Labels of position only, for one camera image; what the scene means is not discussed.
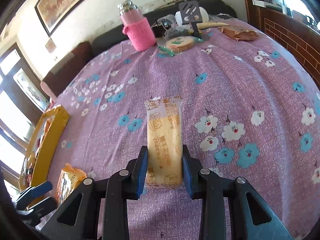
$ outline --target silver bottle lid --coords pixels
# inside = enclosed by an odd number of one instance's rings
[[[133,4],[131,0],[127,0],[123,3],[118,4],[118,8],[120,9],[120,15],[123,15],[125,12],[128,12],[130,10],[136,10],[138,7]]]

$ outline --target stack of round crackers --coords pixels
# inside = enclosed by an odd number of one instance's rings
[[[165,46],[173,52],[182,52],[191,49],[195,43],[193,37],[180,36],[166,42]]]

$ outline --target brown wrapper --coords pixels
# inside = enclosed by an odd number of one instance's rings
[[[148,169],[146,188],[182,186],[182,98],[148,100]]]
[[[219,28],[219,31],[236,41],[254,41],[258,38],[254,30],[240,26],[222,26]]]
[[[59,206],[86,177],[87,174],[84,171],[72,168],[69,163],[66,163],[61,170],[57,186],[56,199]]]

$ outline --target pink bottle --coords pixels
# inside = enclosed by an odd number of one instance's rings
[[[123,34],[128,35],[132,45],[137,51],[144,51],[156,44],[155,35],[147,18],[131,0],[118,5],[120,16],[124,24]]]

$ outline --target purple floral tablecloth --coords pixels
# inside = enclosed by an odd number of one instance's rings
[[[204,32],[209,41],[174,57],[123,41],[91,60],[56,102],[71,118],[48,180],[55,188],[65,163],[95,180],[125,168],[147,144],[143,102],[179,95],[192,157],[221,177],[247,178],[292,236],[303,237],[320,216],[319,89],[261,32],[251,42]],[[128,201],[130,239],[198,239],[200,215],[201,202],[185,190],[148,189]],[[228,218],[227,226],[230,235]]]

